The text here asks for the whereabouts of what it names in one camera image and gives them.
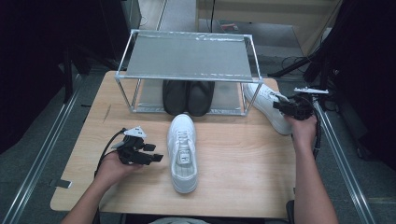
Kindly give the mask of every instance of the glass shelf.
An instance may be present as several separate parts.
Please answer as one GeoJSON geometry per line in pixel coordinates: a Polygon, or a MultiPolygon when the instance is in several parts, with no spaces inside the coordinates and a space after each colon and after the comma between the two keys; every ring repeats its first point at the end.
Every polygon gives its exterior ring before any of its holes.
{"type": "Polygon", "coordinates": [[[250,104],[240,83],[259,83],[259,88],[263,83],[251,35],[150,30],[131,31],[115,79],[131,112],[164,112],[162,81],[173,79],[216,81],[208,114],[242,116],[248,114],[250,104]],[[253,52],[253,66],[248,51],[253,52]],[[125,64],[126,72],[121,71],[125,64]],[[124,78],[138,79],[132,101],[122,86],[124,78]]]}

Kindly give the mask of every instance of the black shoe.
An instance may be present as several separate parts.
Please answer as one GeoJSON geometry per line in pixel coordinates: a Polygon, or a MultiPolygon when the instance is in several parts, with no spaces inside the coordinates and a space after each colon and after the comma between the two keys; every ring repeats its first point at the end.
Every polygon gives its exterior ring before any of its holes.
{"type": "Polygon", "coordinates": [[[209,112],[214,89],[214,81],[192,81],[187,99],[187,111],[195,117],[201,117],[209,112]]]}
{"type": "Polygon", "coordinates": [[[163,109],[170,115],[186,111],[188,82],[179,80],[163,81],[163,109]]]}

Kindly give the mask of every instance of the forearm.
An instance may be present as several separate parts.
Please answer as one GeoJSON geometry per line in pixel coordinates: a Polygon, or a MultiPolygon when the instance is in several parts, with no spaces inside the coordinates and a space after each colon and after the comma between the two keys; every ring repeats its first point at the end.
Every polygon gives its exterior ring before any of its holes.
{"type": "Polygon", "coordinates": [[[70,213],[62,220],[62,223],[92,223],[99,203],[107,190],[108,187],[101,186],[93,181],[70,213]]]}
{"type": "Polygon", "coordinates": [[[338,223],[310,147],[296,148],[296,223],[338,223]]]}

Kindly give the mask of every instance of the white shoe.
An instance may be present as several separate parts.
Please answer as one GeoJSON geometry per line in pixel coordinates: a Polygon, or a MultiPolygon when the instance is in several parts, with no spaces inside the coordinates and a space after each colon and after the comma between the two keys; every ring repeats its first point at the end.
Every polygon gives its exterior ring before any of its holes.
{"type": "MultiPolygon", "coordinates": [[[[254,92],[257,90],[259,84],[255,83],[244,83],[244,94],[247,99],[251,102],[254,92]]],[[[274,129],[281,134],[291,134],[291,125],[285,120],[282,113],[273,108],[274,102],[279,102],[277,96],[285,97],[277,91],[273,91],[271,88],[262,84],[259,93],[253,105],[258,108],[271,122],[274,129]]]]}
{"type": "Polygon", "coordinates": [[[179,193],[189,193],[197,187],[195,139],[195,128],[190,117],[177,115],[168,131],[168,152],[173,185],[179,193]]]}

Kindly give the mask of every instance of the human hand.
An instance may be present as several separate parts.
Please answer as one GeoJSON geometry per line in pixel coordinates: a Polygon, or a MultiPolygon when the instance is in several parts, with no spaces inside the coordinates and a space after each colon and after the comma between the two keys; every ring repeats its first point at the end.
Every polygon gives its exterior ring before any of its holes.
{"type": "Polygon", "coordinates": [[[103,158],[93,183],[109,189],[124,177],[142,167],[142,164],[137,163],[131,165],[123,164],[120,161],[118,152],[110,152],[103,158]]]}
{"type": "Polygon", "coordinates": [[[317,118],[311,116],[305,120],[297,120],[291,116],[285,116],[285,120],[291,124],[293,142],[299,148],[311,148],[317,130],[317,118]]]}

